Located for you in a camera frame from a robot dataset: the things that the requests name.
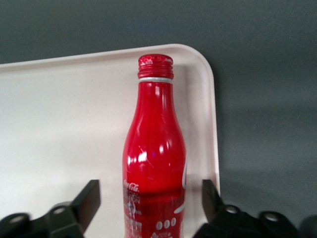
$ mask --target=bottle neck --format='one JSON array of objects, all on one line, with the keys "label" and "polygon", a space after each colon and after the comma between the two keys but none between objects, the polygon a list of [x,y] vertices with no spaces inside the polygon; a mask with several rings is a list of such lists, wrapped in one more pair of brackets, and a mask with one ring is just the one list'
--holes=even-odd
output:
[{"label": "bottle neck", "polygon": [[169,78],[141,78],[139,82],[138,113],[165,113],[174,116],[173,84]]}]

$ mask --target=coca-cola logo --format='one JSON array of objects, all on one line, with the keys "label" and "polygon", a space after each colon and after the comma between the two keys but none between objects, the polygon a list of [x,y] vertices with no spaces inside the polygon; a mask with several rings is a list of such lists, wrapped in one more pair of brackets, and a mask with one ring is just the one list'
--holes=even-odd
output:
[{"label": "coca-cola logo", "polygon": [[126,179],[123,181],[123,185],[131,191],[138,192],[139,191],[139,185],[135,182],[128,182]]}]

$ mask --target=bottle label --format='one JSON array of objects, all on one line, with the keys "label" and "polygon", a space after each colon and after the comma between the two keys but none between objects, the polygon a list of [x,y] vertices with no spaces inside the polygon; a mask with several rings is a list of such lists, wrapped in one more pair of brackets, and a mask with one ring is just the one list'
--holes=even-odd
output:
[{"label": "bottle label", "polygon": [[185,190],[140,193],[124,180],[125,238],[181,238]]}]

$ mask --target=black clamp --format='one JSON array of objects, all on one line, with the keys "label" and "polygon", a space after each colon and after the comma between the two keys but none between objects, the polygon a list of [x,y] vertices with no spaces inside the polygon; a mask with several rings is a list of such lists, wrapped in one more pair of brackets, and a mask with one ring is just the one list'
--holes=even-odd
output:
[{"label": "black clamp", "polygon": [[211,180],[203,180],[203,208],[208,223],[193,238],[299,238],[292,223],[277,212],[261,212],[258,218],[238,207],[225,205]]},{"label": "black clamp", "polygon": [[83,238],[101,203],[99,180],[91,180],[72,202],[55,205],[31,221],[16,213],[0,221],[0,238]]}]

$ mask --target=screw hole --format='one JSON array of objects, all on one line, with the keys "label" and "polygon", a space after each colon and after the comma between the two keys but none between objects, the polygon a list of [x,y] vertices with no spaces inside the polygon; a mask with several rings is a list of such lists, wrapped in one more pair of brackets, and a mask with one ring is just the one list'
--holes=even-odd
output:
[{"label": "screw hole", "polygon": [[64,207],[60,207],[60,208],[55,209],[55,210],[53,211],[53,213],[54,213],[55,215],[57,215],[57,214],[60,214],[60,213],[62,213],[62,212],[64,212],[64,211],[65,211],[65,208],[64,208]]},{"label": "screw hole", "polygon": [[10,223],[16,223],[23,220],[23,216],[17,216],[10,220]]},{"label": "screw hole", "polygon": [[268,219],[271,222],[277,222],[278,221],[277,216],[272,214],[272,213],[266,213],[264,216],[265,216],[266,219]]}]

